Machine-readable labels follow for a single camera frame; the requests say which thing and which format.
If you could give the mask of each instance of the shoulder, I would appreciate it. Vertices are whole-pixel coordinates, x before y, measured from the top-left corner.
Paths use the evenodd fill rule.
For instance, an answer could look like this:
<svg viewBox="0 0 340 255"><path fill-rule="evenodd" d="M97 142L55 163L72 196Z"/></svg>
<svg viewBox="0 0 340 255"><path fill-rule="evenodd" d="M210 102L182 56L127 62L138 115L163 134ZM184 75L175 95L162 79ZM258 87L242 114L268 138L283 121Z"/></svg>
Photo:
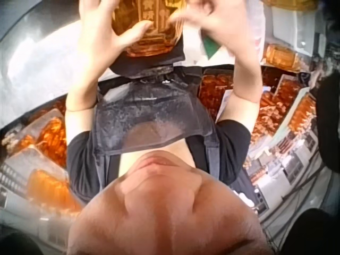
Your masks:
<svg viewBox="0 0 340 255"><path fill-rule="evenodd" d="M67 147L67 172L70 188L83 202L89 202L100 190L91 132L75 136Z"/></svg>

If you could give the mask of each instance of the food container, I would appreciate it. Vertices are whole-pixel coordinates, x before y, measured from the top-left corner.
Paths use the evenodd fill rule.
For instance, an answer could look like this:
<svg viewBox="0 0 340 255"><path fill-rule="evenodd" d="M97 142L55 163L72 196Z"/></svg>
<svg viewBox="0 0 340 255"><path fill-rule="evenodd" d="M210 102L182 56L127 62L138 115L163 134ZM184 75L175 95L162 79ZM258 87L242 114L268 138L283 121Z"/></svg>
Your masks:
<svg viewBox="0 0 340 255"><path fill-rule="evenodd" d="M153 26L144 37L126 49L130 57L146 57L167 53L182 35L183 21L168 24L167 20L185 0L121 0L113 13L113 30L121 35L136 23L150 20Z"/></svg>

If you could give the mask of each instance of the black t-shirt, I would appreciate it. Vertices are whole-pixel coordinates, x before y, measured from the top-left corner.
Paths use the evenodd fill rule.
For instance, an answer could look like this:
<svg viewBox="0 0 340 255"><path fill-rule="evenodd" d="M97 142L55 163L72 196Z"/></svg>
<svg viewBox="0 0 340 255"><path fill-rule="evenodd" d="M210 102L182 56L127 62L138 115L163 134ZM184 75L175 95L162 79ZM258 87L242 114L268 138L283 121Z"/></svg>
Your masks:
<svg viewBox="0 0 340 255"><path fill-rule="evenodd" d="M249 130L239 122L218 122L216 132L220 142L220 181L233 183L247 156L250 144ZM185 139L196 168L209 173L203 137L194 135ZM83 202L89 202L99 192L99 180L92 154L93 144L90 131L78 134L67 148L67 171L71 190ZM109 183L118 178L120 155L110 157Z"/></svg>

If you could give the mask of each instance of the deli display case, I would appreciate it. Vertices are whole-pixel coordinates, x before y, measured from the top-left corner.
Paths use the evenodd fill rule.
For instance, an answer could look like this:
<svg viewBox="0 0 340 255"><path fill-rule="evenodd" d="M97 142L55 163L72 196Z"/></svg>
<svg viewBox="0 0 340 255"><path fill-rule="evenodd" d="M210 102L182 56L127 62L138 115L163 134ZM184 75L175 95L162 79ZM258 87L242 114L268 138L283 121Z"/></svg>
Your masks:
<svg viewBox="0 0 340 255"><path fill-rule="evenodd" d="M340 177L320 154L317 98L322 81L340 70L340 29L327 1L246 4L263 94L246 161L230 188L258 215L279 250L301 212L336 207L330 204ZM64 254L69 228L84 207L69 189L64 120L77 72L78 1L1 5L6 15L16 12L0 34L0 238L18 231L43 254ZM122 18L116 14L117 21ZM187 24L178 31L181 26L183 32L172 38L183 40L181 48L171 45L181 57L167 65L176 72L195 68L195 93L216 121L233 90L234 56L221 47L207 57L200 31ZM131 79L139 78L108 69L99 87L106 93Z"/></svg>

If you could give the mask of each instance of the person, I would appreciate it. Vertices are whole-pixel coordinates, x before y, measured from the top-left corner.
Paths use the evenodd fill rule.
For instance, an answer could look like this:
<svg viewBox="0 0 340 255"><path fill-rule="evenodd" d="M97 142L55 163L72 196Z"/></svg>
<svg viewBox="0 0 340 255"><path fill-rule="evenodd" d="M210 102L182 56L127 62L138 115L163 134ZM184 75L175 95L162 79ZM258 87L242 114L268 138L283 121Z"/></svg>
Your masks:
<svg viewBox="0 0 340 255"><path fill-rule="evenodd" d="M262 94L244 1L190 0L169 19L201 27L236 57L234 90L216 125L173 81L129 83L97 101L98 78L151 25L141 21L117 36L117 3L80 1L81 68L66 101L67 170L86 206L71 226L67 253L272 254L257 215L227 186L247 155Z"/></svg>

